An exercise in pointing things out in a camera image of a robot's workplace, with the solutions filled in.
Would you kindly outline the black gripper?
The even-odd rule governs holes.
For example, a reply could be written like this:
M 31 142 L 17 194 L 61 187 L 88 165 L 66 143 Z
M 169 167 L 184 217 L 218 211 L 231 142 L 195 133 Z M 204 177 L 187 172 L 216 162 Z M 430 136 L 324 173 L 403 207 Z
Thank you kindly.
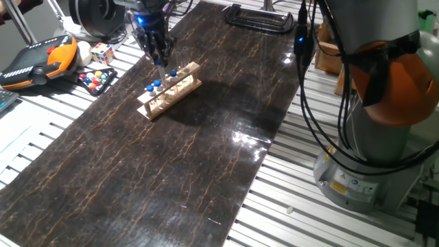
M 133 35 L 139 47 L 154 65 L 169 64 L 176 38 L 168 31 L 168 22 L 163 13 L 135 13 Z

